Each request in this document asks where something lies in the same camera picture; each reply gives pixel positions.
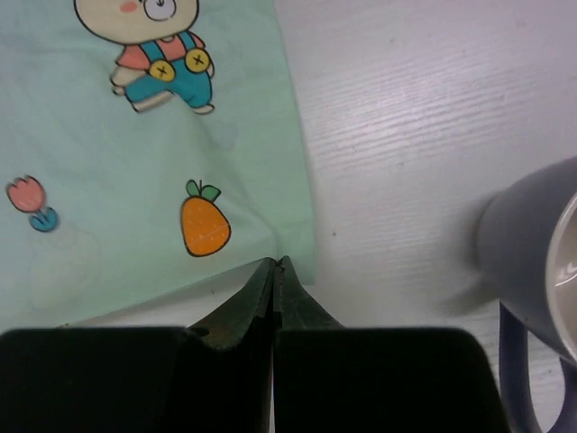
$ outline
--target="pink cheek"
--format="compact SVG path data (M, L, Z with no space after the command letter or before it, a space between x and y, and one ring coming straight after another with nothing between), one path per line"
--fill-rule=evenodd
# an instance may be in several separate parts
M135 2L124 2L120 5L121 12L128 14L129 12L134 12L138 8Z

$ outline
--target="red shirt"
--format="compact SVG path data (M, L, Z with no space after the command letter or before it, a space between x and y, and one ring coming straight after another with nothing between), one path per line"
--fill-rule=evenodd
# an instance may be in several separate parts
M194 33L191 33L191 36L198 48L205 48L205 43L198 36ZM162 39L155 42L167 61L182 59L187 54L187 48L178 35L175 35L170 42L165 42ZM151 61L146 57L140 45L126 45L123 53L116 59L116 64L129 69L148 70Z

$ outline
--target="white wooden table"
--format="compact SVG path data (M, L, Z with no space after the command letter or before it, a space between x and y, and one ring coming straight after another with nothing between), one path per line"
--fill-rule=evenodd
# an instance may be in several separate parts
M310 292L351 327L464 327L495 365L498 305L479 284L475 226L500 189L577 153L577 3L276 3L313 173ZM189 324L250 271L92 323ZM549 428L559 367L535 340L531 364Z

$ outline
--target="mug handle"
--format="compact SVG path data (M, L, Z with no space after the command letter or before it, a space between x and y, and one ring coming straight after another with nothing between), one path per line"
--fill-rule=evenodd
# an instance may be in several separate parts
M527 328L500 304L499 382L509 423L518 433L542 433L529 382ZM565 397L559 418L549 433L577 431L577 368L560 358Z

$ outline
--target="bear face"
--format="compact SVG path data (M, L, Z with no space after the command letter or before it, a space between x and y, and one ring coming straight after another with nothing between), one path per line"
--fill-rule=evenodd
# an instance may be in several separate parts
M122 45L169 38L198 16L198 0L75 0L74 6L93 34Z

